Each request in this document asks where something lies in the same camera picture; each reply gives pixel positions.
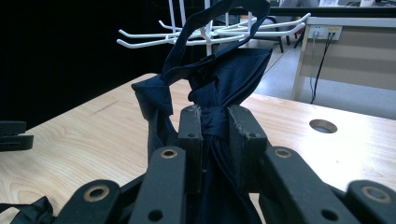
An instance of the hole in table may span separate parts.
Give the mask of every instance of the hole in table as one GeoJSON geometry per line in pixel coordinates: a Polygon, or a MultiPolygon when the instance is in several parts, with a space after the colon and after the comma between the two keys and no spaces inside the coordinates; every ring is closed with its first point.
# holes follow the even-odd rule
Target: hole in table
{"type": "Polygon", "coordinates": [[[337,126],[325,119],[313,119],[309,126],[320,133],[335,133],[338,130],[337,126]]]}

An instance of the floor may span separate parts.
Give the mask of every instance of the floor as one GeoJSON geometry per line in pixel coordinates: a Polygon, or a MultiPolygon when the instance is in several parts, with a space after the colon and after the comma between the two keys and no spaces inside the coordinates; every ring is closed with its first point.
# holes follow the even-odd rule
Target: floor
{"type": "MultiPolygon", "coordinates": [[[[283,99],[291,98],[301,44],[295,49],[293,46],[296,39],[292,37],[290,40],[291,44],[289,46],[286,45],[286,39],[283,41],[284,53],[280,52],[279,45],[273,41],[251,40],[245,45],[246,48],[273,48],[274,50],[271,61],[255,93],[283,99]]],[[[307,104],[311,102],[312,91],[309,81],[309,78],[305,80],[304,90],[297,101],[307,104]]],[[[385,119],[396,119],[396,91],[320,79],[314,105],[385,119]]]]}

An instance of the wall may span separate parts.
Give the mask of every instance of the wall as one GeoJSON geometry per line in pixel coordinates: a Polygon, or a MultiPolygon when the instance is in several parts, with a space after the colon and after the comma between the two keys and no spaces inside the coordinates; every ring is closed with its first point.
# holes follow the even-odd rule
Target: wall
{"type": "Polygon", "coordinates": [[[120,28],[158,32],[151,4],[2,1],[0,120],[24,120],[29,129],[135,77],[160,72],[171,46],[126,49],[116,43],[120,28]]]}

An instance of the screw hole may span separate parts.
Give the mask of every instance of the screw hole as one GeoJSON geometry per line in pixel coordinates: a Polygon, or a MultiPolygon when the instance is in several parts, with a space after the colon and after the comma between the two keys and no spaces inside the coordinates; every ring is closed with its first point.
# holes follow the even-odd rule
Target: screw hole
{"type": "Polygon", "coordinates": [[[324,218],[326,218],[326,219],[328,219],[330,221],[338,220],[338,216],[334,212],[332,212],[330,210],[324,209],[324,210],[321,211],[321,214],[324,216],[324,218]]]}
{"type": "Polygon", "coordinates": [[[173,149],[166,149],[161,153],[161,157],[165,159],[172,159],[177,156],[177,152],[173,149]]]}
{"type": "Polygon", "coordinates": [[[163,219],[163,212],[161,210],[152,210],[148,214],[148,220],[156,222],[163,219]]]}
{"type": "Polygon", "coordinates": [[[258,133],[250,133],[249,137],[260,137],[260,135],[258,133]]]}
{"type": "Polygon", "coordinates": [[[277,149],[275,150],[275,154],[276,154],[278,157],[283,158],[283,159],[286,159],[286,158],[290,158],[290,157],[291,157],[291,152],[289,152],[288,150],[286,150],[286,149],[284,149],[284,148],[277,148],[277,149]]]}
{"type": "Polygon", "coordinates": [[[104,199],[110,189],[106,185],[93,186],[84,193],[84,200],[89,203],[99,202],[104,199]]]}

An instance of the black clamp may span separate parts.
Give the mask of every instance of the black clamp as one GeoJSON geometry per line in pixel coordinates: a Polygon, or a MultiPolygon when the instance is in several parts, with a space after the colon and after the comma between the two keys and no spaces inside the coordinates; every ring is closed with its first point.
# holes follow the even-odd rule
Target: black clamp
{"type": "Polygon", "coordinates": [[[0,151],[20,151],[33,147],[32,135],[20,135],[26,131],[24,121],[0,121],[0,151]]]}

